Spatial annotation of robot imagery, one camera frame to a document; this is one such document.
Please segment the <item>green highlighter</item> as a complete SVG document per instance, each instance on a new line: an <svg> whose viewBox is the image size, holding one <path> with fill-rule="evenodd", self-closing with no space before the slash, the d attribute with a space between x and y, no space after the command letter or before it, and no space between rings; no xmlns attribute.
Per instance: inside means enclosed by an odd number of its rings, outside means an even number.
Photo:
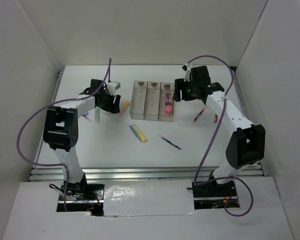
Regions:
<svg viewBox="0 0 300 240"><path fill-rule="evenodd" d="M100 123L100 121L101 121L100 108L98 106L94 109L94 121L96 123Z"/></svg>

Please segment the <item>orange pink highlighter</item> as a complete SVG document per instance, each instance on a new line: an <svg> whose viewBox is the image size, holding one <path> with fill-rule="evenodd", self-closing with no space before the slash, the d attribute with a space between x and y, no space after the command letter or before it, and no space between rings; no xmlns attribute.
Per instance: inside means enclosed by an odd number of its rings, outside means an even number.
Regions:
<svg viewBox="0 0 300 240"><path fill-rule="evenodd" d="M129 108L129 106L130 106L130 102L126 101L126 102L122 105L122 108L121 108L119 114L120 114L120 115L123 115L123 114L127 111L127 109Z"/></svg>

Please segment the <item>pink capped pen bundle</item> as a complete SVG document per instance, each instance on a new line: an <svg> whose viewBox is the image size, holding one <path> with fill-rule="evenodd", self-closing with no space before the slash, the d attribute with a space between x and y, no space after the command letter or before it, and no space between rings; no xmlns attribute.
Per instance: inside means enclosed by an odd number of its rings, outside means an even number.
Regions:
<svg viewBox="0 0 300 240"><path fill-rule="evenodd" d="M165 107L164 107L164 111L165 113L170 116L173 114L173 97L172 94L170 92L165 93L164 95L164 103L165 103Z"/></svg>

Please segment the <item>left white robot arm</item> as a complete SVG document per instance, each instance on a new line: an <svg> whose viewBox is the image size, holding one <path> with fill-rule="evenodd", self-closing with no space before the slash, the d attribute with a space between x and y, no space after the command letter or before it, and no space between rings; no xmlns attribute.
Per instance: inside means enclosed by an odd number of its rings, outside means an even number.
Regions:
<svg viewBox="0 0 300 240"><path fill-rule="evenodd" d="M89 187L86 175L80 167L75 145L79 140L78 119L86 112L99 107L111 114L120 112L120 95L116 91L121 87L117 81L103 83L102 80L92 79L90 87L86 88L82 95L94 96L83 97L70 101L61 106L50 106L46 112L43 131L43 141L53 149L61 164L67 169L63 171L64 185L67 190L78 200L87 197Z"/></svg>

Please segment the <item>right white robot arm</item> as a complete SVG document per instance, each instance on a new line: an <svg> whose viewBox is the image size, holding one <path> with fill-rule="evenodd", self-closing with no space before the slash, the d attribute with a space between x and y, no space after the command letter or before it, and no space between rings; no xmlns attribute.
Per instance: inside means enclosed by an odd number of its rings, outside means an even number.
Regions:
<svg viewBox="0 0 300 240"><path fill-rule="evenodd" d="M189 67L185 64L184 78L174 81L173 100L200 100L217 115L217 129L224 126L230 135L225 150L225 160L214 170L208 184L213 196L220 196L240 171L262 160L265 154L266 130L247 119L229 100L229 89L220 83L211 82L208 68L205 65Z"/></svg>

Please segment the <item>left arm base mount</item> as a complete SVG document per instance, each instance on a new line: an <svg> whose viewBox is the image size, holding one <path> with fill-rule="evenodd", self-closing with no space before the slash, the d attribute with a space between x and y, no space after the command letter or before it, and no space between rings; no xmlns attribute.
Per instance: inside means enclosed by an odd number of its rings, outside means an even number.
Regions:
<svg viewBox="0 0 300 240"><path fill-rule="evenodd" d="M87 184L83 191L68 187L66 195L64 184L58 187L51 183L49 187L59 192L57 212L89 212L95 217L104 215L104 184Z"/></svg>

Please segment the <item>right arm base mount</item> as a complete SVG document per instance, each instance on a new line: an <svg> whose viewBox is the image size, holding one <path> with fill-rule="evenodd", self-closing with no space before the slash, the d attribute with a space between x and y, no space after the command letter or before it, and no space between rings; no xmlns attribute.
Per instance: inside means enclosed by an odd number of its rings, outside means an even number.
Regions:
<svg viewBox="0 0 300 240"><path fill-rule="evenodd" d="M233 180L224 184L218 184L216 181L203 185L195 185L192 183L192 187L188 187L187 190L192 191L194 198L232 198L237 196Z"/></svg>

